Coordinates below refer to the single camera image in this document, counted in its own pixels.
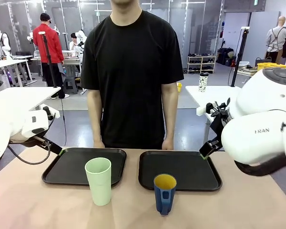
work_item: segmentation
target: hand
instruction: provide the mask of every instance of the hand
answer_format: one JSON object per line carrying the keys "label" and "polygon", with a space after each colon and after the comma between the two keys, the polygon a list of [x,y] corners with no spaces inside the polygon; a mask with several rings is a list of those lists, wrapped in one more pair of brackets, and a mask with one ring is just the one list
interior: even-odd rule
{"label": "hand", "polygon": [[93,147],[94,148],[105,148],[105,145],[101,140],[99,140],[99,141],[94,141]]}
{"label": "hand", "polygon": [[166,138],[162,143],[162,150],[174,150],[174,139]]}

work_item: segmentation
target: green cup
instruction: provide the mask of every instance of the green cup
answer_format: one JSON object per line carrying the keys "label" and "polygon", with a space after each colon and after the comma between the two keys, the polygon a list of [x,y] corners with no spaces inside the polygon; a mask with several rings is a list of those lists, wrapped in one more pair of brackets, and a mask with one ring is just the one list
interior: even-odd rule
{"label": "green cup", "polygon": [[92,200],[97,206],[104,206],[111,200],[111,161],[97,157],[88,161],[85,170]]}

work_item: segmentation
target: neck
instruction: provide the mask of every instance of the neck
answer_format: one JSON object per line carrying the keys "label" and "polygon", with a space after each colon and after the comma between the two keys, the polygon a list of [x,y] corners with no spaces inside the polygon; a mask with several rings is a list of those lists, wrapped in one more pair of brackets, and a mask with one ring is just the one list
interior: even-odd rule
{"label": "neck", "polygon": [[139,2],[134,0],[128,5],[119,5],[111,1],[112,13],[110,15],[114,24],[126,26],[134,23],[142,13]]}

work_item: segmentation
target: black tray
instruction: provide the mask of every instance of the black tray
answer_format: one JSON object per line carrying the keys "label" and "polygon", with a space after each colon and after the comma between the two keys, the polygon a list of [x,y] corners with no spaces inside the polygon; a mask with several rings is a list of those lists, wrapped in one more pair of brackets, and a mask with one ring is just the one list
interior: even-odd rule
{"label": "black tray", "polygon": [[153,190],[156,175],[167,173],[177,180],[178,191],[215,191],[221,188],[221,178],[208,158],[199,152],[147,151],[140,155],[139,182]]}
{"label": "black tray", "polygon": [[43,172],[42,180],[49,184],[89,185],[85,164],[96,157],[111,161],[111,185],[122,178],[126,153],[120,149],[67,148]]}

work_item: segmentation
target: yellow crate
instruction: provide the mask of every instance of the yellow crate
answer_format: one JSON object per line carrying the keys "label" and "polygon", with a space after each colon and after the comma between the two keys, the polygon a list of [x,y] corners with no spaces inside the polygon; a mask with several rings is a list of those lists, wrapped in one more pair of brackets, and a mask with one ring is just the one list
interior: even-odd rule
{"label": "yellow crate", "polygon": [[286,68],[286,65],[277,63],[258,63],[257,66],[258,71],[264,68]]}
{"label": "yellow crate", "polygon": [[178,93],[181,92],[181,88],[182,88],[182,84],[181,83],[177,83],[177,87],[178,87]]}

